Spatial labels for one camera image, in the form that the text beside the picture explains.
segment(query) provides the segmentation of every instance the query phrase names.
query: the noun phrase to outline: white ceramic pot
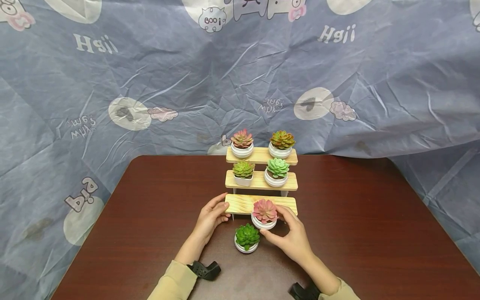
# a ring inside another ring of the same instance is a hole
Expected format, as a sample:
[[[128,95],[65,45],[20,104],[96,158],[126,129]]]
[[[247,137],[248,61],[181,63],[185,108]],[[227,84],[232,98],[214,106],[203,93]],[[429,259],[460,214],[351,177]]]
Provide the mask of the white ceramic pot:
[[[253,175],[252,175],[252,178],[250,179],[246,179],[246,178],[241,178],[241,177],[237,177],[237,176],[233,176],[235,178],[235,182],[238,184],[238,185],[241,185],[241,186],[250,186],[252,184],[252,180],[253,180]]]
[[[242,253],[245,253],[245,254],[249,254],[249,253],[252,253],[253,251],[257,250],[257,247],[258,247],[258,243],[256,243],[255,245],[251,246],[250,249],[248,249],[248,251],[245,251],[245,248],[243,248],[242,246],[238,245],[237,243],[237,235],[233,235],[233,242],[235,243],[235,247],[237,247],[237,250],[242,252]]]
[[[290,153],[292,153],[292,148],[293,147],[290,147],[288,149],[285,149],[285,150],[280,150],[280,149],[277,149],[275,147],[273,147],[272,145],[272,142],[270,142],[270,144],[268,144],[268,152],[270,152],[270,155],[273,156],[273,157],[277,157],[277,158],[287,158]]]
[[[253,213],[251,213],[250,216],[252,217],[253,225],[254,225],[255,227],[257,227],[258,229],[270,230],[270,229],[272,229],[273,227],[275,227],[275,225],[276,225],[276,220],[273,221],[273,222],[264,224],[264,223],[260,222],[260,221],[253,215]]]
[[[233,155],[238,158],[246,158],[253,153],[253,143],[246,149],[238,149],[233,143],[230,144],[230,147],[232,148]]]
[[[279,188],[279,187],[283,186],[285,184],[285,182],[287,182],[288,173],[282,179],[275,179],[275,178],[270,177],[270,175],[268,175],[267,168],[265,168],[264,178],[265,178],[265,181],[268,183],[268,185],[273,186],[274,188]]]

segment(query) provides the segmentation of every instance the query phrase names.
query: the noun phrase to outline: person's arm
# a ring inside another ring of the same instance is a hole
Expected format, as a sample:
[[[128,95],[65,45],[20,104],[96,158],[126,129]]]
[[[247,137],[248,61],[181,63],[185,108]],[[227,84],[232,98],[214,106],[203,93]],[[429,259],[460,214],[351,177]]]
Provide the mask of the person's arm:
[[[226,194],[213,198],[202,208],[195,229],[147,300],[186,300],[188,298],[197,281],[197,275],[187,265],[199,260],[215,228],[222,222],[228,221],[230,214],[225,214],[228,203],[222,202]]]
[[[260,230],[260,233],[307,272],[317,288],[322,292],[320,299],[360,300],[343,280],[336,277],[332,271],[313,254],[305,227],[292,210],[280,205],[277,205],[276,208],[282,215],[283,220],[288,224],[290,232],[284,237],[280,237],[263,229]]]

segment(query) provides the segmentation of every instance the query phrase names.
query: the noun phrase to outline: artificial succulent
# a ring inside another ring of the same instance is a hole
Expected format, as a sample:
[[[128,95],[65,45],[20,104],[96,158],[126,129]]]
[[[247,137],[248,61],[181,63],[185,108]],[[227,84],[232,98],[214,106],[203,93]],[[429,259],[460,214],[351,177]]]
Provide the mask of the artificial succulent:
[[[233,145],[238,149],[246,149],[253,143],[252,134],[248,133],[246,129],[233,134],[233,137],[230,139],[232,140]]]
[[[273,147],[280,150],[286,150],[295,145],[293,135],[291,133],[287,133],[285,130],[274,132],[270,138],[270,141],[272,142]]]
[[[253,174],[255,164],[251,164],[248,160],[240,160],[233,164],[233,174],[240,178],[247,178]]]
[[[266,224],[276,220],[276,207],[272,201],[260,199],[253,204],[253,216],[260,222]]]
[[[288,167],[290,167],[290,165],[287,164],[287,162],[281,158],[275,157],[274,159],[270,159],[267,162],[267,170],[272,172],[272,176],[276,179],[279,177],[282,177],[282,178],[285,177],[289,170]]]
[[[235,237],[237,238],[235,242],[238,245],[242,246],[245,251],[248,251],[251,246],[255,245],[260,241],[260,235],[258,234],[258,230],[247,223],[245,226],[240,226],[235,230],[236,234]]]

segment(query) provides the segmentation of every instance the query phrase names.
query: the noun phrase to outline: green succulent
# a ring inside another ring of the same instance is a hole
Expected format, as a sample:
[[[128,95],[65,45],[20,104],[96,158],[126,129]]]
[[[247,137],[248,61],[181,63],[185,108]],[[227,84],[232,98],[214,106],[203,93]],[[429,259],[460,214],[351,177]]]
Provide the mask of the green succulent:
[[[267,162],[267,170],[273,173],[274,178],[285,177],[290,165],[284,159],[274,158]]]
[[[240,160],[233,165],[233,173],[237,177],[247,178],[253,174],[255,170],[255,164],[251,164],[248,160]]]
[[[291,133],[287,133],[285,130],[277,131],[272,134],[270,138],[272,145],[280,150],[285,150],[295,145],[295,140]]]
[[[248,251],[251,246],[255,245],[260,241],[260,235],[258,234],[258,230],[249,223],[247,223],[247,225],[245,226],[240,226],[235,230],[235,232],[237,244],[242,246],[245,251]]]

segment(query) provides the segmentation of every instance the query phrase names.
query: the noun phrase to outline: red-tipped succulent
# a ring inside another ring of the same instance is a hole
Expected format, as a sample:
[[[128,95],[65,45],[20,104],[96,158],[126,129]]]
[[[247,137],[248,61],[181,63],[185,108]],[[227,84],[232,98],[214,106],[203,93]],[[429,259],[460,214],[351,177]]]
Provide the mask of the red-tipped succulent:
[[[232,140],[233,145],[238,149],[247,149],[253,143],[252,134],[247,133],[246,129],[235,133],[230,139]]]
[[[260,199],[253,204],[253,216],[266,224],[277,219],[276,207],[270,200]]]

